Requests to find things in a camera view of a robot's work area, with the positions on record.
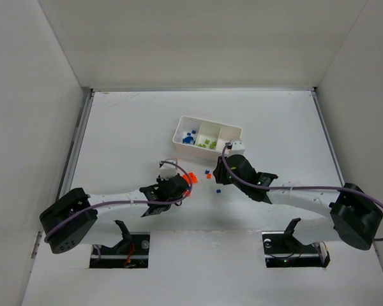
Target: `orange block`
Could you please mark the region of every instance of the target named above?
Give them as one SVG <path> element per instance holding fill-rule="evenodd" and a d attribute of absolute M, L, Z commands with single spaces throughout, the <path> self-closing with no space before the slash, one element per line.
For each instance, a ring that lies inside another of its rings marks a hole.
<path fill-rule="evenodd" d="M 195 176 L 195 174 L 193 172 L 189 173 L 189 177 L 191 178 L 191 182 L 193 184 L 197 184 L 198 183 L 197 177 Z M 190 184 L 189 179 L 187 178 L 187 176 L 185 174 L 183 175 L 183 178 L 186 180 L 187 183 Z"/>

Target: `red wire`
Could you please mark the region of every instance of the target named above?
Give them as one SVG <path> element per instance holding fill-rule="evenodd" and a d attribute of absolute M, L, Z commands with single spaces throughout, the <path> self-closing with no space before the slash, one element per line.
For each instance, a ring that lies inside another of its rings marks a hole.
<path fill-rule="evenodd" d="M 125 264 L 123 266 L 126 266 L 129 263 L 130 256 L 135 252 L 135 244 L 131 244 L 129 249 L 128 257 L 126 258 Z"/>

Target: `white plastic container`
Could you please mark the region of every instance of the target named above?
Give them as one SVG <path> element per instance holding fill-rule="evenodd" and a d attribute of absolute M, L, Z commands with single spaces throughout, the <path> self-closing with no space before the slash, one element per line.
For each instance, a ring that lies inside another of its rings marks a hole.
<path fill-rule="evenodd" d="M 182 116 L 174 133 L 173 143 L 180 153 L 216 161 L 227 142 L 241 139 L 242 131 L 240 127 Z M 190 143 L 184 143 L 183 140 L 186 137 L 193 137 L 193 140 Z M 205 145 L 206 148 L 199 147 L 199 144 Z"/>

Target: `blue block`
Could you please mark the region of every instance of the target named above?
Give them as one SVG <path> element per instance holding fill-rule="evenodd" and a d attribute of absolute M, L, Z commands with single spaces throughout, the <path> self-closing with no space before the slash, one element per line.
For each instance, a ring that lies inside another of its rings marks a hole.
<path fill-rule="evenodd" d="M 190 143 L 194 142 L 194 138 L 192 136 L 187 136 L 186 138 L 183 138 L 183 143 Z"/>

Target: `white wall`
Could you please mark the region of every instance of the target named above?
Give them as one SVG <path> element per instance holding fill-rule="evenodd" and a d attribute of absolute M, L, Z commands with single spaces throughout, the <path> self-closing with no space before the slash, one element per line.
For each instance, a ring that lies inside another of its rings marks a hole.
<path fill-rule="evenodd" d="M 366 0 L 40 0 L 84 86 L 316 86 Z"/>
<path fill-rule="evenodd" d="M 345 179 L 383 201 L 383 0 L 368 1 L 317 94 Z"/>
<path fill-rule="evenodd" d="M 0 0 L 0 306 L 21 302 L 81 99 L 37 0 Z"/>

